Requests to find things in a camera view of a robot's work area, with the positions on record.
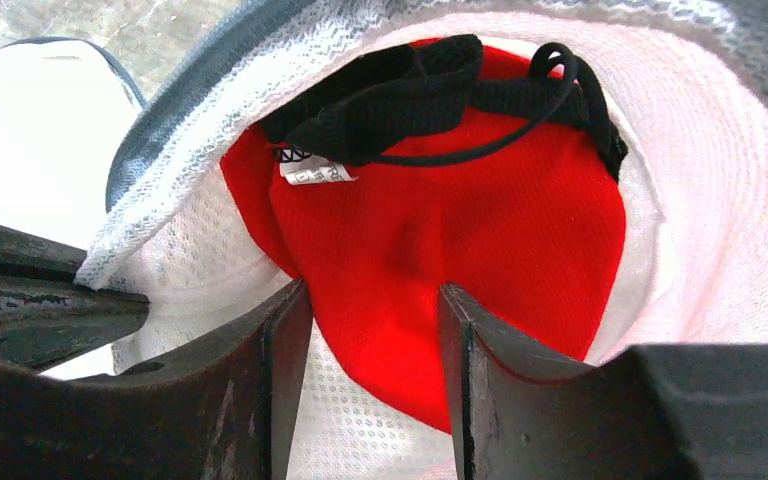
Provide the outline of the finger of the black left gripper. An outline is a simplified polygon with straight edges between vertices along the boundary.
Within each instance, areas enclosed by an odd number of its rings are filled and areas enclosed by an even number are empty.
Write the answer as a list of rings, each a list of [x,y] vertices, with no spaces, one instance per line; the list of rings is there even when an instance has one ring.
[[[0,225],[0,360],[44,371],[139,330],[139,294],[75,284],[85,251]]]

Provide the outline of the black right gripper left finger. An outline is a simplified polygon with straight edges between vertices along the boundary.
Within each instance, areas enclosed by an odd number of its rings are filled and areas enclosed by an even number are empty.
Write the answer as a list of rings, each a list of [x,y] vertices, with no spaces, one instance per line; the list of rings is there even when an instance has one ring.
[[[116,376],[0,362],[0,479],[283,479],[311,329],[294,281]]]

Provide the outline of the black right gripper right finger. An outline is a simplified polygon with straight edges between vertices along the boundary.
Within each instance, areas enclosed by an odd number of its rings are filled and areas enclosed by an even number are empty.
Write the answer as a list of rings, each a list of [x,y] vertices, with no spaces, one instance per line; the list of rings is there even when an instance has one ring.
[[[768,345],[642,345],[593,367],[439,292],[461,479],[768,479]]]

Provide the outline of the red black bra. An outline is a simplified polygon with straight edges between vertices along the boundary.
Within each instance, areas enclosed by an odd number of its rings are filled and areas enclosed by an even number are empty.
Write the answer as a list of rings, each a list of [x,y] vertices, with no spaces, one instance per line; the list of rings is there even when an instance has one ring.
[[[363,55],[249,127],[220,166],[254,243],[303,280],[347,375],[450,428],[446,283],[574,359],[623,253],[628,149],[590,66],[473,35]]]

